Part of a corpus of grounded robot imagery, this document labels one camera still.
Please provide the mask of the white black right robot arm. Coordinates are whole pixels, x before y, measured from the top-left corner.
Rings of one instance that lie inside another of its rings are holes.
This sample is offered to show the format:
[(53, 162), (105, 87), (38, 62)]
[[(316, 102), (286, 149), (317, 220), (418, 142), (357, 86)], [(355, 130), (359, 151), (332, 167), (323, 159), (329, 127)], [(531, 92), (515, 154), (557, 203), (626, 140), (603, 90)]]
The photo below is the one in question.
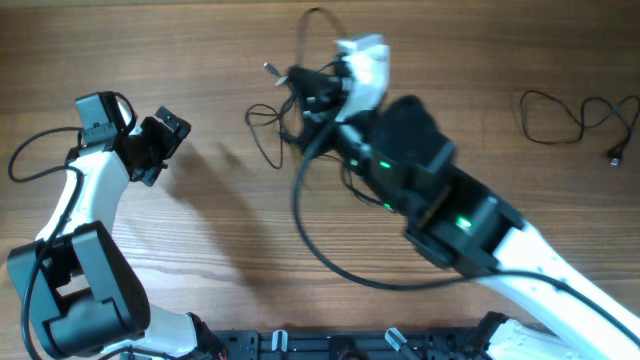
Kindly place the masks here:
[(516, 209), (454, 163), (453, 143), (422, 101), (404, 96), (380, 108), (368, 74), (300, 66), (286, 84), (304, 121), (305, 163), (337, 152), (406, 220), (404, 235), (435, 266), (508, 298), (565, 344), (592, 359), (634, 359), (639, 320), (565, 261)]

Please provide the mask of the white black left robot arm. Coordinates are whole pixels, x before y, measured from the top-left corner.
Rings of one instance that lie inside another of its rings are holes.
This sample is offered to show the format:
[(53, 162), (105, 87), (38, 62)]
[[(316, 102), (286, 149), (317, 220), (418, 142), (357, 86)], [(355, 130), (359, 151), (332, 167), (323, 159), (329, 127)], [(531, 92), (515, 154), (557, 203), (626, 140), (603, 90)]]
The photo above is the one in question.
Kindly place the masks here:
[(112, 231), (129, 184), (154, 185), (191, 131), (165, 107), (140, 120), (121, 93), (75, 101), (77, 144), (54, 213), (7, 259), (30, 358), (224, 359), (222, 341), (193, 313), (150, 304)]

